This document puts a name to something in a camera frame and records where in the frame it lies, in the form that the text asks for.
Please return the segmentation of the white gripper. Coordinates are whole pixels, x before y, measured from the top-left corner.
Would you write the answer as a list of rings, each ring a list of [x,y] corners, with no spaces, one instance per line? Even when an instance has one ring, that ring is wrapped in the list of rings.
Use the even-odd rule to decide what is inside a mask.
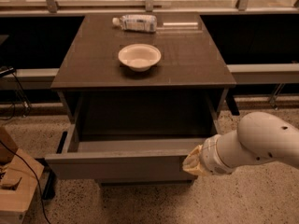
[[[217,141],[221,136],[209,137],[203,145],[196,146],[182,163],[182,170],[191,175],[230,175],[235,168],[228,167],[217,150]]]

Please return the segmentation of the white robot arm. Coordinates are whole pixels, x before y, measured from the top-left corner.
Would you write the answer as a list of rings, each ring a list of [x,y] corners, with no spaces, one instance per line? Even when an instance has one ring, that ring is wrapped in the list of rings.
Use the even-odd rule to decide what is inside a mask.
[[[191,175],[229,175],[241,166],[273,161],[299,168],[299,130],[274,115],[252,112],[234,131],[197,146],[182,169]]]

